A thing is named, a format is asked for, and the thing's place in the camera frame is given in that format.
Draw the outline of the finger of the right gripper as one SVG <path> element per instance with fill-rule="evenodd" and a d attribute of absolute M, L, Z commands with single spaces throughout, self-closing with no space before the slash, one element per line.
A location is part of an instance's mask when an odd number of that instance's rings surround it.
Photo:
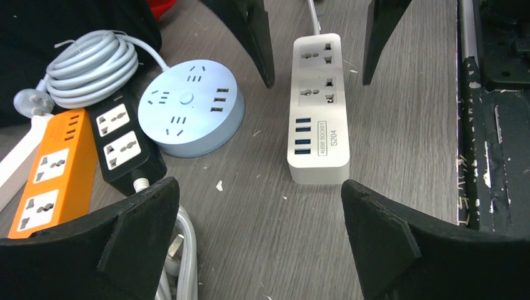
<path fill-rule="evenodd" d="M 232 32 L 251 57 L 265 86 L 275 83 L 268 12 L 263 0 L 201 0 Z"/>
<path fill-rule="evenodd" d="M 379 58 L 411 0 L 372 0 L 367 11 L 362 84 L 371 84 Z"/>

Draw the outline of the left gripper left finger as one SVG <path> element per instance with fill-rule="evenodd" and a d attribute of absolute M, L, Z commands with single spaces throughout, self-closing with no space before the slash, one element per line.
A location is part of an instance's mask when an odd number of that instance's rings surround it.
<path fill-rule="evenodd" d="M 1 239 L 1 298 L 153 299 L 179 196 L 166 177 L 25 239 Z"/>

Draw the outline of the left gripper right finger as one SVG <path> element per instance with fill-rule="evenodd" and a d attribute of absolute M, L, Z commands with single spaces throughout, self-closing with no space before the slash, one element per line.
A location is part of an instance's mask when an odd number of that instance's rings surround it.
<path fill-rule="evenodd" d="M 348 179 L 344 221 L 364 299 L 528 299 L 529 239 L 460 227 Z"/>

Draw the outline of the orange power strip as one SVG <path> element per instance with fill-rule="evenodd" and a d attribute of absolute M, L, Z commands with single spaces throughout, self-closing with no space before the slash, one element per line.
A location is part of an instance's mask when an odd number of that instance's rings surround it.
<path fill-rule="evenodd" d="M 53 116 L 12 222 L 11 239 L 86 215 L 98 155 L 89 114 L 72 109 Z"/>

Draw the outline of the black power strip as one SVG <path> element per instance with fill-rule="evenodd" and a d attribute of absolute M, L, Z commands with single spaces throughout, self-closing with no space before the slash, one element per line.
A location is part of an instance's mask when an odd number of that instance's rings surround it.
<path fill-rule="evenodd" d="M 102 177 L 125 196 L 132 196 L 162 179 L 167 167 L 160 150 L 141 129 L 127 87 L 88 106 Z"/>

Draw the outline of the round blue power strip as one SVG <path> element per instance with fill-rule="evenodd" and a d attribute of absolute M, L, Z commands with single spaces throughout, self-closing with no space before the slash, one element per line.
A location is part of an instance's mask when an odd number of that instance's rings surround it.
<path fill-rule="evenodd" d="M 234 74 L 223 64 L 196 59 L 162 71 L 139 101 L 141 129 L 166 154 L 208 154 L 239 129 L 245 111 Z"/>

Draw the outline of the white usb power strip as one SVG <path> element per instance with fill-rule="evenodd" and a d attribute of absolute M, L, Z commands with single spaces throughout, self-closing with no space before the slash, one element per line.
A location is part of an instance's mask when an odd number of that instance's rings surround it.
<path fill-rule="evenodd" d="M 342 184 L 350 146 L 341 38 L 300 37 L 293 44 L 287 163 L 297 184 Z"/>

